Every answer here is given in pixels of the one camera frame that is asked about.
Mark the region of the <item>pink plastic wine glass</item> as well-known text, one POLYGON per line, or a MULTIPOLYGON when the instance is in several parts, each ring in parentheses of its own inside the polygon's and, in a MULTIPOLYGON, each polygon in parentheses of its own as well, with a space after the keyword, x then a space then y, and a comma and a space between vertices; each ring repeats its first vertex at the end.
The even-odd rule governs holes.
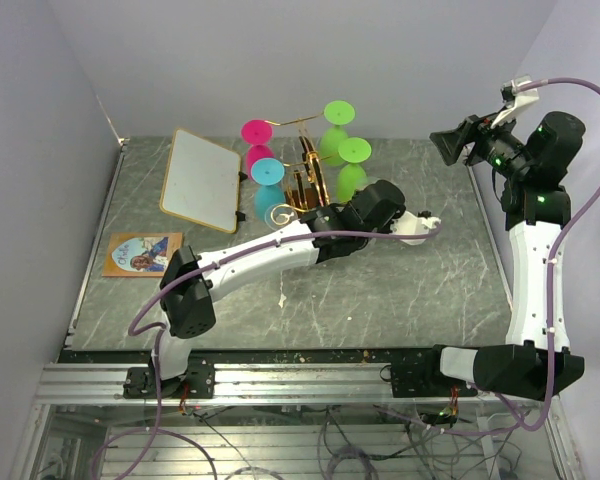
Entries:
POLYGON ((263 159, 273 156, 268 143, 273 137, 273 126, 262 119, 252 119, 241 128, 242 139, 248 144, 245 154, 246 174, 252 179, 252 167, 263 159))

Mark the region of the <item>blue plastic wine glass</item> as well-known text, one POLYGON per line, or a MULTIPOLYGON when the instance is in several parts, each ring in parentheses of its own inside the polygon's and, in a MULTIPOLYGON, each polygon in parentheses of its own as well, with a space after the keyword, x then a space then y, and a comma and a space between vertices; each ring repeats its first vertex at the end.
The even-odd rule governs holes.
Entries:
POLYGON ((251 178, 259 185, 254 196, 254 208, 258 218, 265 220, 271 209, 285 202, 280 187, 285 174, 283 164, 272 157, 257 160, 251 167, 251 178))

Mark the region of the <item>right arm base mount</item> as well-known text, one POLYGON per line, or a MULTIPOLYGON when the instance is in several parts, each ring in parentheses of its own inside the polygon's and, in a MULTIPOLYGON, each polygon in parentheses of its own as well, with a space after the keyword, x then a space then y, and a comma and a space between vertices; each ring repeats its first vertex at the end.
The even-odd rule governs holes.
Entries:
POLYGON ((380 378, 391 385, 394 398, 476 397, 477 391, 440 371, 440 348, 391 350, 380 378))

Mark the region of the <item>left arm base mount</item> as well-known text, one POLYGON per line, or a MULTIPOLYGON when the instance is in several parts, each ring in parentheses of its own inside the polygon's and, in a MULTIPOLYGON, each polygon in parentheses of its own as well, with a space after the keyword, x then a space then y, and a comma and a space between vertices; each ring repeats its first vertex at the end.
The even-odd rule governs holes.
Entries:
POLYGON ((211 399, 216 384, 214 358, 207 354, 191 354, 182 374, 160 380, 148 353, 144 364, 127 370, 122 397, 128 400, 156 400, 157 384, 161 385, 162 399, 211 399))

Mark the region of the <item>green wine glass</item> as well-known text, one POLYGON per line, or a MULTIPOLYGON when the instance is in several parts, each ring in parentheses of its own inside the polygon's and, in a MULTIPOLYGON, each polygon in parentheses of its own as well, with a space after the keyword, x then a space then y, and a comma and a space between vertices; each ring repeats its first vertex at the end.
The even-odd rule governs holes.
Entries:
POLYGON ((340 203, 344 203, 366 181, 367 174, 362 164, 371 157, 372 147, 361 137, 350 137, 339 144, 337 152, 345 165, 337 177, 336 196, 340 203))
POLYGON ((340 166, 344 160, 340 157, 338 148, 349 138, 344 126, 355 119, 355 108, 347 101, 334 100, 324 107, 323 116, 330 127, 320 139, 318 153, 327 165, 340 166))

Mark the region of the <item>green wine glass front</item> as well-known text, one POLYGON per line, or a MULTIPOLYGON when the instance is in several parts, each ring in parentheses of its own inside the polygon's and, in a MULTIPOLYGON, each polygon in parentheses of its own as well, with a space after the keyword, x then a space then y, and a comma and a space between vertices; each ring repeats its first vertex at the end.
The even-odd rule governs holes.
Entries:
POLYGON ((345 165, 337 177, 336 196, 340 203, 344 203, 366 181, 367 174, 362 164, 371 157, 372 147, 361 137, 350 137, 339 144, 337 152, 345 165))

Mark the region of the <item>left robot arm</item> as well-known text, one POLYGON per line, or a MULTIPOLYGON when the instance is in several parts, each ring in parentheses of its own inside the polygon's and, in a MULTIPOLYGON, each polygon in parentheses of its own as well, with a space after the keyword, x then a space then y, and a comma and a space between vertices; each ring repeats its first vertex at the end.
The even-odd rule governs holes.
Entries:
POLYGON ((192 340, 216 323, 214 305, 268 274, 347 257, 366 247, 370 233, 387 234, 406 211, 393 183, 378 180, 344 204, 318 207, 285 227, 223 251, 196 254, 181 247, 160 283, 166 332, 153 348, 148 384, 162 397, 183 387, 192 340))

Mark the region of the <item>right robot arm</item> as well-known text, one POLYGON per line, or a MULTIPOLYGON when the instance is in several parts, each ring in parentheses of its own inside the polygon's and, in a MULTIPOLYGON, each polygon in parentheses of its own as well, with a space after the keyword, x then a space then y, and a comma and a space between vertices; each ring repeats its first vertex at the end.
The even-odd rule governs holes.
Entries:
POLYGON ((493 114, 467 117, 452 130, 430 135, 443 161, 486 162, 505 182, 500 197, 514 262, 512 316, 502 345, 441 348, 439 361, 420 373, 422 387, 439 396, 463 380, 483 390, 542 400, 579 380, 585 360, 570 351, 563 319, 557 244, 571 219, 561 181, 586 132, 577 117, 547 113, 526 142, 513 121, 493 114))

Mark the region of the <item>clear plastic cup front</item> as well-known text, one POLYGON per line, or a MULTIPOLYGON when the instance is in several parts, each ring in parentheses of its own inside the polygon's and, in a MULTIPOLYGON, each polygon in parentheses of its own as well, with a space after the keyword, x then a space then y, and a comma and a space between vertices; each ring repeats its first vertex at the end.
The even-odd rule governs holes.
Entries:
POLYGON ((282 229, 297 218, 297 212, 287 204, 272 205, 264 214, 264 222, 271 230, 282 229))

